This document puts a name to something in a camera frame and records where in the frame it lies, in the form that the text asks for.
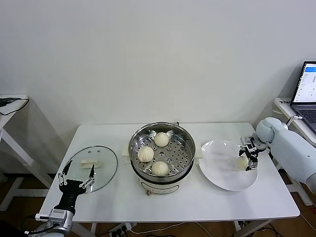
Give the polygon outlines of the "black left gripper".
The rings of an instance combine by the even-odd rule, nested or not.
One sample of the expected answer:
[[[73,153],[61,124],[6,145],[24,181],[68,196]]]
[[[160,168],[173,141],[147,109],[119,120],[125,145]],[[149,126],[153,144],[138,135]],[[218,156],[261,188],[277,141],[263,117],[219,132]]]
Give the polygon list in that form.
[[[62,192],[62,196],[59,203],[54,207],[55,209],[75,210],[77,197],[84,194],[86,188],[95,182],[94,164],[92,165],[89,177],[85,182],[66,179],[71,163],[72,160],[65,165],[61,173],[58,173],[59,190]]]

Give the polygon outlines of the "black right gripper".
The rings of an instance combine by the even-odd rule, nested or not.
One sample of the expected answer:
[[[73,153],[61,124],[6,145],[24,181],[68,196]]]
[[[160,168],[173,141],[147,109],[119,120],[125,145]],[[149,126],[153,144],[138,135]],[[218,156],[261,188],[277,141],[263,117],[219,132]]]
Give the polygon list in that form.
[[[248,158],[248,166],[246,171],[257,169],[258,165],[258,150],[254,145],[247,144],[240,147],[238,156],[246,155]]]

